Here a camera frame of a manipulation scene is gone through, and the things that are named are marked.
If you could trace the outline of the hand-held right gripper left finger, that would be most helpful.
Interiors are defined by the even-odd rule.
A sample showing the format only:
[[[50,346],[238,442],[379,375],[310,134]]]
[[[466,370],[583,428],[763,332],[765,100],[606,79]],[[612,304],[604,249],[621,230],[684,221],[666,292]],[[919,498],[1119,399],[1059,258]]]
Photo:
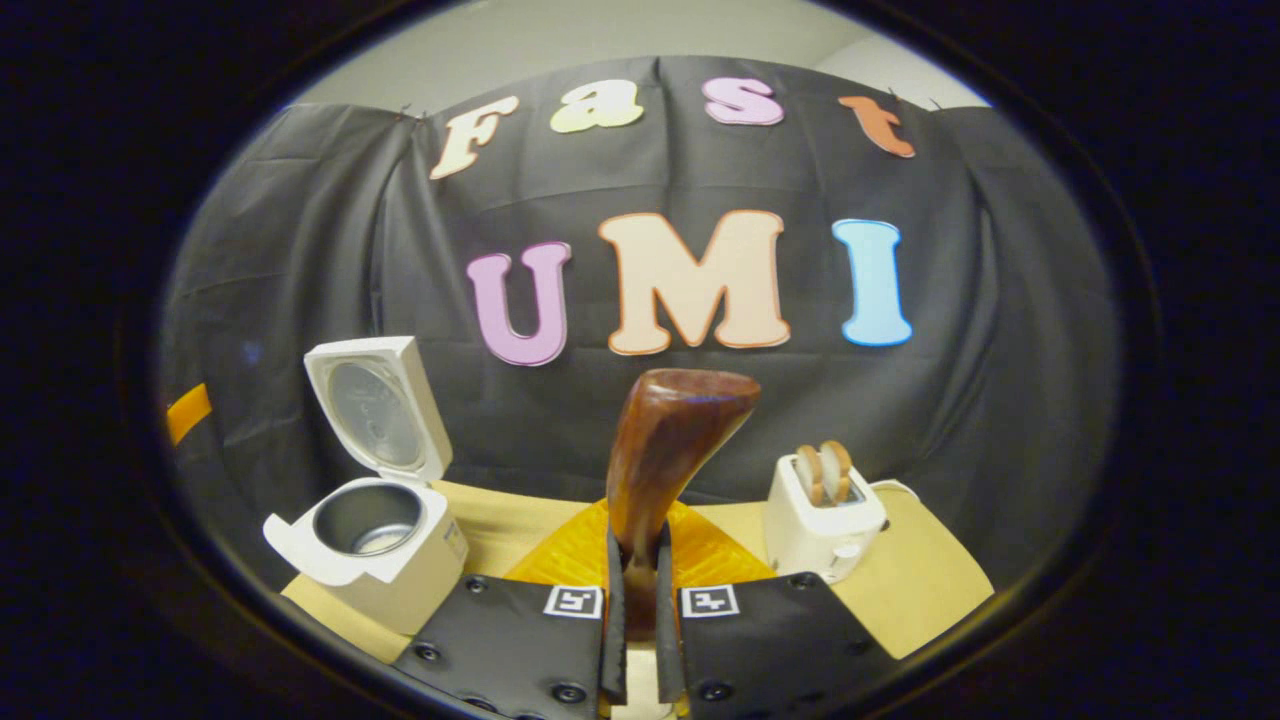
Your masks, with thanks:
[[[506,578],[465,575],[396,660],[434,689],[517,719],[594,719],[627,700],[626,602],[604,502]]]

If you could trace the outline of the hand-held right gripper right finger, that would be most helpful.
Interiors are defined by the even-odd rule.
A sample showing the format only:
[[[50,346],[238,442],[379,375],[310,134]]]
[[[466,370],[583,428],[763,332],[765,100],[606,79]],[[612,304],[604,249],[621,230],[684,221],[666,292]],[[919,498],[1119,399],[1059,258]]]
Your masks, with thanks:
[[[659,577],[659,697],[682,717],[824,717],[895,669],[815,573],[778,575],[686,505],[669,512]]]

